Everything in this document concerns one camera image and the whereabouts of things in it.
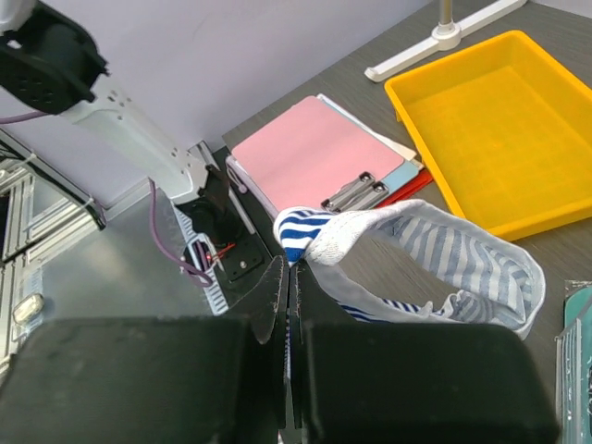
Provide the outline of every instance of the clear plastic packaging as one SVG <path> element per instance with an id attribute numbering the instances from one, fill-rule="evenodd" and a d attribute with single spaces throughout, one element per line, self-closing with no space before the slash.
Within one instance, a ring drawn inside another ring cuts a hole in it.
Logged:
<path id="1" fill-rule="evenodd" d="M 567 281 L 557 340 L 557 414 L 564 444 L 592 443 L 592 281 Z"/>

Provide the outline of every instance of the towel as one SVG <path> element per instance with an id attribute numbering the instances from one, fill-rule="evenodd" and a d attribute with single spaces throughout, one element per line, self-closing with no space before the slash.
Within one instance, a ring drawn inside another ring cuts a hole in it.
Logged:
<path id="1" fill-rule="evenodd" d="M 321 288 L 363 322 L 489 323 L 525 338 L 545 298 L 543 271 L 527 251 L 420 200 L 341 214 L 289 208 L 274 235 L 290 266 L 306 260 Z M 459 291 L 439 308 L 378 298 L 338 266 L 361 236 L 403 249 Z"/>

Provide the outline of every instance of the stack of clipboards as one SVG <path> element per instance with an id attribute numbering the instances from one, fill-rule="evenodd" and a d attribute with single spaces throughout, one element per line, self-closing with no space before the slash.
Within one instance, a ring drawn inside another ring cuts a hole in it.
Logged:
<path id="1" fill-rule="evenodd" d="M 415 156 L 319 94 L 238 145 L 227 167 L 275 217 L 294 206 L 338 213 L 405 199 L 432 180 Z"/>

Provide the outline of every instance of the pink clipboard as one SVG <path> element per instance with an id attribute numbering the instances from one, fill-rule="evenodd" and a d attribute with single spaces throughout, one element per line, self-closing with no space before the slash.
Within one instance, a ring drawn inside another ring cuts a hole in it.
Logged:
<path id="1" fill-rule="evenodd" d="M 239 144 L 232 155 L 278 211 L 320 208 L 360 174 L 376 180 L 403 158 L 315 97 L 306 97 Z"/>

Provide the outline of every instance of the stand base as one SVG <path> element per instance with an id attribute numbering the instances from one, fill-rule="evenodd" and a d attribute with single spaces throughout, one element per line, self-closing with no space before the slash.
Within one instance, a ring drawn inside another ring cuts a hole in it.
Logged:
<path id="1" fill-rule="evenodd" d="M 462 37 L 486 27 L 489 23 L 510 14 L 527 0 L 498 0 L 473 15 L 451 25 L 438 25 L 424 41 L 406 49 L 375 67 L 367 68 L 365 76 L 376 83 L 394 76 L 411 65 L 435 54 L 456 47 Z"/>

